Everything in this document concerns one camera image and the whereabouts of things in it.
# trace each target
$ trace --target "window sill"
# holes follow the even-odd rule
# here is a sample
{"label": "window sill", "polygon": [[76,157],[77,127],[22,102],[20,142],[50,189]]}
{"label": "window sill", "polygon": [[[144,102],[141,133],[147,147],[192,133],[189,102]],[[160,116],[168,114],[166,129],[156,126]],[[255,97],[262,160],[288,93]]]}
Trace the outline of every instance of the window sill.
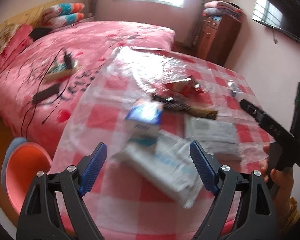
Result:
{"label": "window sill", "polygon": [[158,1],[158,0],[125,0],[125,1],[143,1],[143,2],[154,2],[154,3],[161,3],[161,4],[165,4],[165,5],[170,5],[173,7],[178,7],[178,8],[183,8],[183,5],[175,5],[169,2],[164,2],[164,1]]}

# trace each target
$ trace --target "stack of folded bedding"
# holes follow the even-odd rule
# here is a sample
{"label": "stack of folded bedding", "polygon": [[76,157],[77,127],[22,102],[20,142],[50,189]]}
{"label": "stack of folded bedding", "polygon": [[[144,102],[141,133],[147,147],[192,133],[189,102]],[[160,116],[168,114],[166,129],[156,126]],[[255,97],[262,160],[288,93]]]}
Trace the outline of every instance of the stack of folded bedding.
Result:
{"label": "stack of folded bedding", "polygon": [[242,15],[241,9],[223,1],[212,1],[205,3],[204,8],[205,10],[202,12],[203,16],[217,16],[226,14],[235,20],[240,21]]}
{"label": "stack of folded bedding", "polygon": [[45,9],[41,14],[41,25],[57,29],[83,20],[85,15],[80,13],[83,3],[60,3]]}
{"label": "stack of folded bedding", "polygon": [[0,30],[0,72],[33,43],[28,24],[7,24]]}

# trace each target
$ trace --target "wooden headboard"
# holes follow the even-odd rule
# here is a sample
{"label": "wooden headboard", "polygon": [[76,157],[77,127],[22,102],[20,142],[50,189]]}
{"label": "wooden headboard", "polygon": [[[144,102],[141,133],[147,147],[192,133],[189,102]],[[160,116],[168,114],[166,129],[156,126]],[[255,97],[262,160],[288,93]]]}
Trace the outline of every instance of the wooden headboard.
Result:
{"label": "wooden headboard", "polygon": [[7,24],[7,23],[15,23],[15,24],[22,24],[22,23],[27,23],[31,25],[32,27],[39,27],[39,17],[42,13],[43,10],[46,8],[49,8],[53,5],[56,5],[58,3],[62,3],[63,0],[55,0],[51,2],[44,3],[42,5],[39,5],[37,7],[34,7],[30,10],[27,10],[23,13],[20,13],[18,15],[15,15],[11,17],[8,20],[5,20],[3,23],[0,24],[0,30]]}

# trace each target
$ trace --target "red package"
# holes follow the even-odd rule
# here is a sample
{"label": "red package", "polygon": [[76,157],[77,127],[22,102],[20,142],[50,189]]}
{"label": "red package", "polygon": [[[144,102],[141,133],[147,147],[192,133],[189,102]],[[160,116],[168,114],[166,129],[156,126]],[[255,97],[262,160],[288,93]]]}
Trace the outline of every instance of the red package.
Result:
{"label": "red package", "polygon": [[194,94],[202,94],[207,92],[207,90],[203,89],[202,86],[200,86],[200,84],[195,81],[192,76],[165,83],[164,86],[167,89],[179,93],[187,98]]}

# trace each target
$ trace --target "ribbed blue rubber pad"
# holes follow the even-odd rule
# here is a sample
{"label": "ribbed blue rubber pad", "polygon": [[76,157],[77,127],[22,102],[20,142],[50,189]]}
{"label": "ribbed blue rubber pad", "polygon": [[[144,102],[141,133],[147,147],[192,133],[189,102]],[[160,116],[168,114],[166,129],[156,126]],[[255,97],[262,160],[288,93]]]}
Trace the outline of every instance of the ribbed blue rubber pad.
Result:
{"label": "ribbed blue rubber pad", "polygon": [[80,187],[78,189],[80,197],[83,197],[87,192],[92,190],[93,184],[107,158],[107,146],[102,143],[97,149],[97,152],[93,154],[94,155],[80,176]]}
{"label": "ribbed blue rubber pad", "polygon": [[214,196],[217,196],[219,192],[217,186],[218,174],[214,172],[201,149],[195,142],[190,144],[190,156],[206,190],[210,191]]}

